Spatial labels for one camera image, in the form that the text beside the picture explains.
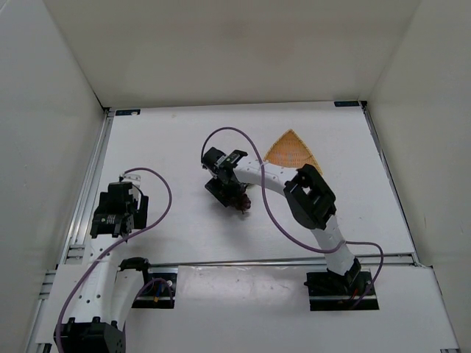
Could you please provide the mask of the dark red fake grapes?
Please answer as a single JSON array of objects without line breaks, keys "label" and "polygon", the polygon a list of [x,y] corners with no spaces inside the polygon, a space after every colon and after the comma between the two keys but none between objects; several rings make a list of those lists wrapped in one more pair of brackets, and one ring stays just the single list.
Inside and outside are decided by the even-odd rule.
[{"label": "dark red fake grapes", "polygon": [[247,194],[243,193],[239,196],[231,198],[231,206],[237,211],[245,213],[251,208],[251,201]]}]

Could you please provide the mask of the woven bamboo fruit bowl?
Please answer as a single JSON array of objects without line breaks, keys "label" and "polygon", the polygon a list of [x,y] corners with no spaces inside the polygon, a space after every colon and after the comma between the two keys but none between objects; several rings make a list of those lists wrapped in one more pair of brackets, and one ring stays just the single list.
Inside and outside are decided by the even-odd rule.
[{"label": "woven bamboo fruit bowl", "polygon": [[301,168],[309,164],[323,175],[313,152],[293,129],[287,130],[272,144],[263,160],[286,168]]}]

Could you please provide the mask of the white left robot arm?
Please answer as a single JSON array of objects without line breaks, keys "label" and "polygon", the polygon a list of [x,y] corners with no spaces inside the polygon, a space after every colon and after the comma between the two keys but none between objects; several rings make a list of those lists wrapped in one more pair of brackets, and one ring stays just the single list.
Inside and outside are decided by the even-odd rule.
[{"label": "white left robot arm", "polygon": [[87,268],[60,311],[59,352],[125,352],[124,326],[137,292],[149,281],[149,262],[127,257],[125,244],[146,228],[149,198],[131,181],[100,193],[90,230]]}]

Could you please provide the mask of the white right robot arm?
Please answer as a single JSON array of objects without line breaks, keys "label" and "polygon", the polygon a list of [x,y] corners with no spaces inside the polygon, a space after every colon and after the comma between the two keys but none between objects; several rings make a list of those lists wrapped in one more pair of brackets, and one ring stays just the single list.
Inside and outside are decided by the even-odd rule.
[{"label": "white right robot arm", "polygon": [[345,287],[353,285],[361,265],[339,229],[334,192],[314,166],[287,168],[271,163],[261,166],[245,151],[225,154],[214,147],[203,153],[201,162],[212,176],[206,190],[225,207],[241,212],[251,207],[247,186],[260,186],[264,178],[265,189],[285,197],[294,220],[316,238],[329,276]]}]

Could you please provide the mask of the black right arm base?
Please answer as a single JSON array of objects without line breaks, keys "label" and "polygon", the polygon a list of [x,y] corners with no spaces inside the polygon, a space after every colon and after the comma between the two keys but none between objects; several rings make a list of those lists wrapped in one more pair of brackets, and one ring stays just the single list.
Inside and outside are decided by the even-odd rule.
[{"label": "black right arm base", "polygon": [[358,303],[371,283],[370,271],[361,271],[351,285],[345,285],[330,272],[308,272],[304,285],[308,289],[310,311],[379,310],[375,288]]}]

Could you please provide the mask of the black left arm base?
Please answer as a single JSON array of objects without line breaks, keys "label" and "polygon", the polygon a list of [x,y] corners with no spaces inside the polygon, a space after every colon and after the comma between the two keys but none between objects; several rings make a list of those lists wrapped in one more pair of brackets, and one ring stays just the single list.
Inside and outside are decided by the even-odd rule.
[{"label": "black left arm base", "polygon": [[133,309],[174,309],[177,291],[177,267],[154,267],[149,273],[150,279],[161,278],[166,281],[155,281],[134,301]]}]

